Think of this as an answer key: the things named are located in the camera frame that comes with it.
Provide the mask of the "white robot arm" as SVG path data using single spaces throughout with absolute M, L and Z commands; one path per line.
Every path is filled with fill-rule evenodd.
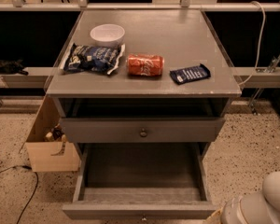
M 227 201 L 203 224 L 280 224 L 280 171 L 268 174 L 260 191 Z

